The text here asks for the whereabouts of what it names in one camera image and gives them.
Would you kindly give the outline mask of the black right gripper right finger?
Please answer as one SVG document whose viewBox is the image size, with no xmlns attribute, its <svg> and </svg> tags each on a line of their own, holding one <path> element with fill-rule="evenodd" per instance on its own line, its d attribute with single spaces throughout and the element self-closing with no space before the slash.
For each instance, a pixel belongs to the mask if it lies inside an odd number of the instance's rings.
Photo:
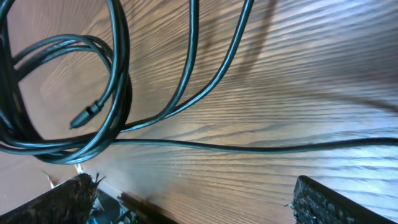
<svg viewBox="0 0 398 224">
<path fill-rule="evenodd" d="M 395 224 L 305 175 L 297 178 L 292 210 L 299 224 Z"/>
</svg>

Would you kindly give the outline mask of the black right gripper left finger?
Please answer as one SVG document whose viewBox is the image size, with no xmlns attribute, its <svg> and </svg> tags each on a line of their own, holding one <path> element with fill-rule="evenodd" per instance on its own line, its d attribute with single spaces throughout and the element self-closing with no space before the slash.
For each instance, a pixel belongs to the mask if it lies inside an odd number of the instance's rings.
<svg viewBox="0 0 398 224">
<path fill-rule="evenodd" d="M 1 223 L 86 223 L 98 196 L 99 180 L 79 174 L 1 215 Z"/>
</svg>

